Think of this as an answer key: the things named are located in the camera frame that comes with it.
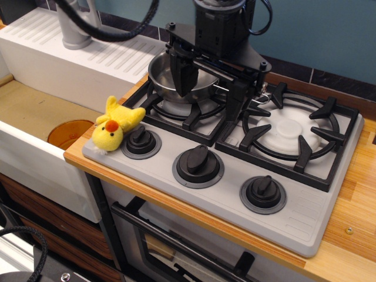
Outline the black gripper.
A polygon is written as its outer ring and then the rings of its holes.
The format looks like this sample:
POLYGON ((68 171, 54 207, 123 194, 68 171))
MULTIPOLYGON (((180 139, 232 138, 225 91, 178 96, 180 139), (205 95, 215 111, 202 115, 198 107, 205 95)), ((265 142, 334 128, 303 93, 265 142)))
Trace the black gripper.
MULTIPOLYGON (((271 65, 250 45, 249 37, 264 34, 270 27, 253 30, 255 1, 194 1, 194 25, 169 22, 168 54, 176 92, 185 97, 197 84, 195 62, 212 63, 223 71, 228 65, 267 73, 271 65)), ((255 96, 255 75, 227 82, 226 122, 237 120, 247 99, 255 96)))

